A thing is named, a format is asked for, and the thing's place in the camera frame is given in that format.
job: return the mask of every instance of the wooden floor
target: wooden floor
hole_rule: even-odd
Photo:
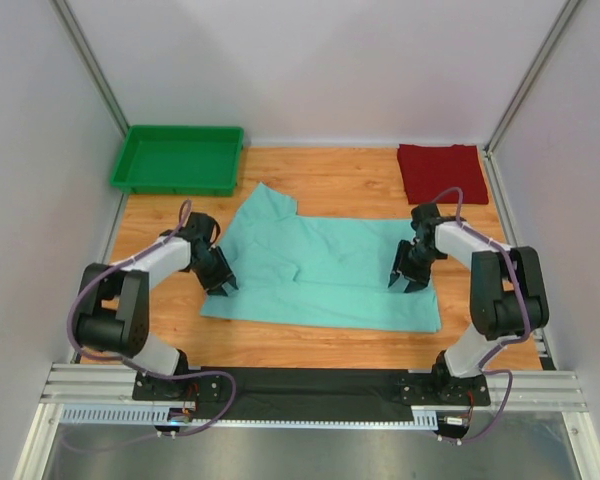
[[[234,196],[194,197],[194,209],[215,217],[224,231],[258,182],[296,198],[300,215],[408,218],[413,207],[404,194],[394,148],[251,148],[243,152]],[[172,228],[183,198],[132,195],[112,260],[136,253]],[[441,207],[443,214],[453,210]],[[463,216],[504,241],[493,202],[467,205]],[[453,259],[438,261],[433,280],[442,317],[436,334],[205,318],[198,314],[203,292],[195,276],[185,273],[172,275],[152,291],[151,331],[184,350],[192,365],[428,368],[469,324],[468,271]],[[491,366],[540,369],[540,362],[530,341],[509,347]]]

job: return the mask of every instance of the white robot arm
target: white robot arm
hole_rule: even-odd
[[[515,293],[505,290],[503,280],[512,281],[503,255],[510,256],[515,281],[520,286],[530,330],[544,327],[549,308],[538,254],[531,247],[511,247],[475,232],[463,220],[443,217],[435,204],[423,204],[412,210],[412,242],[398,246],[389,286],[406,293],[425,288],[430,281],[431,265],[451,255],[471,270],[471,324],[464,335],[438,360],[453,378],[470,378],[498,353],[499,345],[510,343],[525,332],[523,312]]]
[[[144,371],[174,375],[188,371],[184,352],[149,333],[149,292],[177,271],[193,271],[208,295],[230,295],[236,278],[222,250],[214,245],[219,226],[210,216],[191,213],[187,223],[160,248],[102,279],[80,303],[74,320],[74,336],[83,347],[113,352],[130,359]],[[110,265],[93,263],[83,274],[84,289]],[[118,298],[117,308],[104,301]]]

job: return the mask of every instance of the wire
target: wire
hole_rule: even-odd
[[[134,256],[129,257],[128,259],[126,259],[122,262],[116,263],[115,265],[112,265],[111,267],[106,269],[104,272],[100,273],[95,278],[93,278],[78,293],[76,299],[73,301],[73,303],[71,304],[71,307],[69,308],[69,315],[67,317],[67,337],[69,339],[69,342],[71,343],[71,346],[78,352],[78,354],[80,354],[81,356],[83,356],[85,358],[88,358],[91,360],[108,361],[108,362],[109,361],[121,361],[124,365],[127,365],[128,367],[131,367],[134,370],[137,370],[138,372],[142,373],[143,375],[149,375],[151,377],[159,378],[162,380],[178,381],[178,380],[191,380],[194,378],[203,378],[203,377],[210,377],[210,376],[221,376],[221,377],[227,378],[231,382],[231,395],[229,396],[229,399],[225,403],[222,410],[216,416],[211,418],[209,421],[203,423],[202,425],[189,428],[183,432],[176,433],[175,434],[176,437],[188,437],[190,435],[200,433],[200,432],[208,429],[209,427],[211,427],[218,420],[220,420],[220,418],[222,418],[225,413],[227,413],[227,411],[231,408],[231,406],[233,405],[233,402],[236,398],[237,385],[236,385],[236,380],[233,377],[233,375],[231,375],[230,373],[227,373],[227,372],[220,371],[220,370],[193,372],[193,373],[186,373],[186,374],[182,374],[182,375],[164,375],[161,373],[148,371],[148,370],[140,367],[139,365],[135,364],[131,359],[125,358],[121,355],[95,355],[95,354],[85,350],[84,348],[82,348],[82,346],[78,343],[78,341],[75,338],[75,334],[74,334],[74,325],[75,325],[75,320],[76,320],[75,317],[76,317],[76,312],[78,310],[78,307],[80,306],[82,301],[85,299],[85,297],[101,281],[105,280],[107,277],[109,277],[109,275],[111,275],[123,268],[126,268],[130,265],[133,265],[137,261],[142,260],[147,255],[155,252],[159,248],[166,245],[176,235],[176,233],[178,233],[178,231],[184,226],[190,213],[191,213],[191,200],[187,199],[184,202],[182,202],[182,204],[180,205],[180,210],[178,212],[178,225],[171,231],[171,233],[169,233],[169,235],[167,235],[163,239],[157,241],[153,245],[150,245],[149,247],[145,248],[144,250],[135,254]],[[218,233],[216,235],[216,239],[220,235],[220,225],[218,225],[217,231],[218,231]],[[136,443],[144,442],[146,440],[156,438],[156,435],[155,434],[144,435],[144,436],[141,436],[141,437],[138,437],[135,439],[131,439],[131,440],[128,440],[126,442],[123,442],[123,443],[120,443],[117,445],[101,447],[101,448],[96,448],[96,449],[81,449],[81,448],[74,447],[66,441],[65,437],[66,437],[66,435],[63,435],[60,437],[60,443],[62,444],[62,446],[64,446],[67,450],[69,450],[71,452],[74,452],[74,453],[102,453],[102,452],[109,452],[109,451],[112,451],[112,450],[115,450],[118,448],[126,447],[129,445],[134,445]]]
[[[475,399],[473,398],[473,392],[469,390],[467,392],[467,396],[469,397],[469,410],[467,413],[460,415],[461,417],[468,418],[469,421],[473,418],[473,407],[475,406]]]
[[[213,230],[215,232],[215,236],[213,237],[213,240],[211,240],[211,245],[215,244],[218,241],[218,237],[220,237],[220,234],[222,233],[220,224],[215,219],[214,219],[214,224],[213,224]]]
[[[76,340],[76,337],[74,334],[76,311],[78,310],[78,307],[80,306],[82,301],[85,299],[85,297],[89,293],[91,293],[91,291],[102,280],[106,279],[109,275],[117,272],[118,270],[122,270],[123,268],[133,265],[137,261],[142,260],[147,255],[155,252],[156,250],[158,250],[159,248],[161,248],[162,246],[167,244],[176,235],[176,233],[178,233],[180,231],[180,229],[184,226],[184,224],[187,220],[187,217],[189,216],[190,213],[191,213],[191,200],[187,199],[184,202],[182,202],[182,204],[180,205],[180,211],[178,212],[178,220],[179,220],[178,225],[176,225],[176,228],[174,228],[171,231],[171,233],[169,233],[169,235],[164,237],[162,240],[155,242],[153,245],[149,245],[147,248],[145,248],[141,252],[136,253],[135,255],[127,258],[126,260],[123,260],[122,262],[118,262],[115,265],[112,265],[111,267],[106,269],[104,272],[100,273],[95,278],[93,278],[80,291],[80,293],[78,293],[78,296],[76,297],[76,299],[71,304],[71,307],[69,308],[69,315],[67,316],[67,338],[69,339],[69,343],[71,343],[71,346],[75,349],[76,352],[78,352],[78,354],[80,354],[82,357],[88,358],[89,360],[99,360],[99,361],[104,361],[104,362],[115,362],[115,361],[124,360],[121,355],[95,355],[80,346],[80,344]]]
[[[509,395],[511,394],[511,389],[513,388],[513,373],[511,372],[511,370],[501,369],[501,370],[484,371],[483,368],[485,367],[485,365],[487,363],[489,363],[489,361],[493,357],[495,357],[507,345],[512,345],[514,343],[526,342],[529,339],[529,336],[531,335],[531,321],[529,320],[529,312],[527,311],[527,306],[524,303],[524,298],[522,296],[522,289],[520,288],[520,283],[518,282],[518,278],[516,277],[516,271],[515,271],[515,268],[513,267],[513,262],[511,260],[511,256],[509,255],[509,252],[507,252],[505,250],[505,248],[502,245],[500,245],[499,242],[496,242],[492,238],[489,238],[486,235],[478,232],[477,230],[474,230],[468,224],[463,222],[462,219],[460,218],[460,211],[462,210],[462,202],[464,200],[464,193],[462,192],[462,189],[459,187],[448,188],[444,192],[439,193],[436,196],[436,198],[434,198],[431,201],[431,203],[436,203],[438,200],[440,200],[441,198],[445,197],[446,195],[448,195],[449,193],[452,193],[452,192],[456,192],[458,194],[458,203],[456,205],[455,221],[460,226],[460,228],[462,230],[464,230],[465,232],[467,232],[469,235],[473,236],[474,238],[477,238],[478,240],[481,240],[482,242],[486,243],[490,247],[493,247],[494,249],[496,249],[498,252],[500,252],[502,254],[505,265],[507,266],[509,280],[511,281],[511,284],[513,285],[513,291],[516,296],[516,299],[518,300],[518,306],[520,307],[520,312],[522,314],[522,323],[524,324],[524,333],[522,334],[521,337],[517,337],[517,338],[509,339],[509,340],[503,340],[502,342],[498,343],[495,347],[493,347],[491,350],[489,350],[485,354],[485,356],[482,357],[482,359],[478,362],[478,368],[480,369],[480,371],[482,371],[482,373],[484,375],[498,375],[498,374],[506,373],[509,376],[509,381],[507,383],[507,389],[505,390],[504,396],[502,397],[502,402],[500,403],[500,408],[498,409],[495,416],[493,417],[493,420],[491,420],[491,423],[489,425],[487,425],[487,427],[485,427],[485,429],[482,430],[477,435],[475,435],[471,438],[468,438],[466,440],[462,440],[462,444],[467,444],[467,443],[472,443],[477,440],[480,440],[481,438],[486,436],[489,432],[491,432],[493,430],[493,428],[498,424],[498,422],[500,422],[500,419],[502,417],[502,412],[504,411],[504,409],[507,405],[507,402],[509,401]]]

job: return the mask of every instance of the green plastic tray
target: green plastic tray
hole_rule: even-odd
[[[243,135],[240,127],[133,126],[111,185],[126,193],[230,196]]]

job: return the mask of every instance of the metal floor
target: metal floor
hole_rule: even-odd
[[[490,418],[476,412],[474,431]],[[95,448],[151,430],[82,425],[62,431],[71,445]],[[56,440],[45,478],[565,480],[580,475],[561,414],[507,413],[486,439],[461,447],[425,432],[228,427],[88,455],[58,449]]]

